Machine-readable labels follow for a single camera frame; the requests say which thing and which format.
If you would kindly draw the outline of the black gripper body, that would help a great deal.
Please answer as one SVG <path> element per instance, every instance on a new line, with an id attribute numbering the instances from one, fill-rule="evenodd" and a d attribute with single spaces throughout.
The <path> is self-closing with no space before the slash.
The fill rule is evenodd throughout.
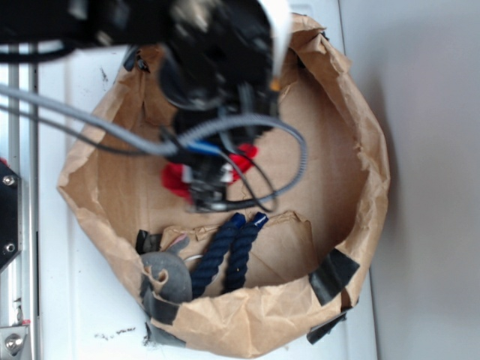
<path id="1" fill-rule="evenodd" d="M 228 158 L 282 128 L 278 97 L 291 38 L 287 1 L 173 1 L 159 80 L 177 112 L 161 138 L 168 163 L 187 166 L 196 210 L 273 210 L 280 191 L 258 195 Z"/>

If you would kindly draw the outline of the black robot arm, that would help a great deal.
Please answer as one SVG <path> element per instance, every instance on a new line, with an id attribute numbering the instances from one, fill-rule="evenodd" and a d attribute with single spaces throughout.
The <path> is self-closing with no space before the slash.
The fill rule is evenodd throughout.
<path id="1" fill-rule="evenodd" d="M 145 46 L 164 58 L 156 85 L 177 113 L 158 142 L 71 106 L 23 90 L 1 94 L 101 129 L 124 143 L 121 155 L 161 156 L 183 170 L 196 212 L 275 210 L 282 190 L 232 200 L 242 163 L 258 137 L 283 128 L 278 93 L 293 16 L 287 1 L 3 1 L 1 62 L 38 64 L 80 49 L 125 45 L 126 71 L 151 71 Z"/>

